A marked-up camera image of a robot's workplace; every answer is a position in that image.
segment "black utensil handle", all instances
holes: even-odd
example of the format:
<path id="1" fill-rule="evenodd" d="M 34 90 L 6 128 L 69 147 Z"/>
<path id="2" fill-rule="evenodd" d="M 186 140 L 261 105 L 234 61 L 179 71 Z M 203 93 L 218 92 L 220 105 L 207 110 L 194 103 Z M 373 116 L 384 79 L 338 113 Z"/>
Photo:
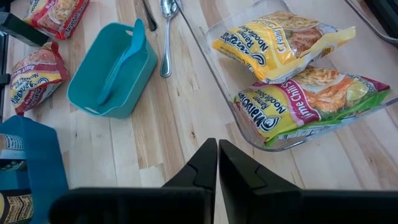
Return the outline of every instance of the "black utensil handle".
<path id="1" fill-rule="evenodd" d="M 155 19 L 152 17 L 152 14 L 149 11 L 149 8 L 147 6 L 147 3 L 145 2 L 145 0 L 142 0 L 142 3 L 144 3 L 144 8 L 145 8 L 145 12 L 147 14 L 147 20 L 148 20 L 148 25 L 149 25 L 149 30 L 150 31 L 155 31 L 157 29 L 157 24 Z"/>

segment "teal bowl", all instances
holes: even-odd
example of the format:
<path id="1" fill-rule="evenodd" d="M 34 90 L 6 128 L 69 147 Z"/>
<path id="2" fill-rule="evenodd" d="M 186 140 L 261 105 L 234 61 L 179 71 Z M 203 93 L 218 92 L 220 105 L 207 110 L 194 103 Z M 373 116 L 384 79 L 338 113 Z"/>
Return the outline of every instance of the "teal bowl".
<path id="1" fill-rule="evenodd" d="M 134 28 L 111 23 L 98 34 L 68 87 L 71 104 L 93 115 L 126 118 L 133 111 L 157 63 L 157 56 L 148 41 L 128 58 L 113 83 L 109 100 L 97 102 L 113 65 L 131 45 Z"/>

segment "wooden countertop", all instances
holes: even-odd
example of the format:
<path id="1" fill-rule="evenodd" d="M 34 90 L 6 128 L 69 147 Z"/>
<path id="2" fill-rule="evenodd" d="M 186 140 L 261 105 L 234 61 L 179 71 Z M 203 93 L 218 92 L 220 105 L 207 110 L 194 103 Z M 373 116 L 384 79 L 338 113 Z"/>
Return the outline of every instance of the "wooden countertop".
<path id="1" fill-rule="evenodd" d="M 200 0 L 205 7 L 207 0 Z M 356 26 L 357 38 L 329 59 L 341 70 L 376 77 L 398 90 L 398 50 L 380 40 L 343 1 L 285 0 L 290 9 L 337 27 Z M 239 0 L 228 0 L 229 6 Z M 398 189 L 398 105 L 293 148 L 269 153 L 250 146 L 236 123 L 180 14 L 172 21 L 173 74 L 159 76 L 165 19 L 159 0 L 148 0 L 159 28 L 147 36 L 159 63 L 131 117 L 96 118 L 72 106 L 68 82 L 27 116 L 57 130 L 68 182 L 83 186 L 161 186 L 207 138 L 228 139 L 283 178 L 311 189 Z M 29 1 L 12 3 L 22 17 Z M 70 74 L 76 72 L 98 31 L 121 21 L 146 19 L 141 0 L 91 0 L 68 41 L 60 42 Z M 10 38 L 8 70 L 35 50 Z M 6 90 L 4 118 L 14 114 Z M 226 223 L 217 186 L 216 223 Z"/>

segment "butcher block counter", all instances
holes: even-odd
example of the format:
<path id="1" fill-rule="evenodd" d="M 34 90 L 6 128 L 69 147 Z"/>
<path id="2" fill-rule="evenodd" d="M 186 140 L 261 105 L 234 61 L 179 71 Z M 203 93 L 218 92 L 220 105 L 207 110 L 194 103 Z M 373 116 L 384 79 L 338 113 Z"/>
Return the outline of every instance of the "butcher block counter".
<path id="1" fill-rule="evenodd" d="M 211 0 L 201 9 L 211 10 Z M 228 9 L 240 0 L 216 0 Z M 398 91 L 398 50 L 379 39 L 344 0 L 285 0 L 296 14 L 336 27 L 356 26 L 357 37 L 328 56 L 341 71 L 367 76 Z M 159 0 L 147 0 L 158 29 L 147 38 L 159 62 L 131 116 L 100 118 L 72 106 L 68 82 L 25 115 L 55 128 L 71 189 L 77 187 L 159 187 L 173 177 L 207 138 L 227 139 L 286 180 L 307 189 L 398 189 L 398 104 L 347 127 L 283 152 L 253 148 L 242 137 L 181 13 L 172 20 L 170 49 L 173 74 L 159 75 L 166 20 Z M 11 11 L 23 17 L 29 1 L 16 0 Z M 59 41 L 70 75 L 102 27 L 119 21 L 147 25 L 141 0 L 91 0 L 74 34 Z M 35 48 L 10 37 L 7 70 Z M 14 115 L 6 88 L 4 119 Z M 215 223 L 227 223 L 217 186 Z"/>

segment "instant noodle packet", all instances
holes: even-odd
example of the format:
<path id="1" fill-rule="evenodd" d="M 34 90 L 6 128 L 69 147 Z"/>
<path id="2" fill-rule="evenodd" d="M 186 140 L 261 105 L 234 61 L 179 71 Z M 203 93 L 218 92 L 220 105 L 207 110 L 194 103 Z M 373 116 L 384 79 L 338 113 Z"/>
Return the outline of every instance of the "instant noodle packet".
<path id="1" fill-rule="evenodd" d="M 90 0 L 30 0 L 24 21 L 65 40 L 76 29 Z"/>
<path id="2" fill-rule="evenodd" d="M 252 71 L 264 83 L 283 83 L 307 65 L 355 37 L 290 12 L 275 12 L 225 32 L 213 48 Z"/>
<path id="3" fill-rule="evenodd" d="M 12 68 L 10 94 L 15 112 L 23 115 L 25 111 L 43 102 L 67 76 L 58 44 L 44 44 Z"/>
<path id="4" fill-rule="evenodd" d="M 309 66 L 283 84 L 254 83 L 234 105 L 270 146 L 277 137 L 308 136 L 354 118 L 389 92 L 390 86 L 370 78 Z"/>

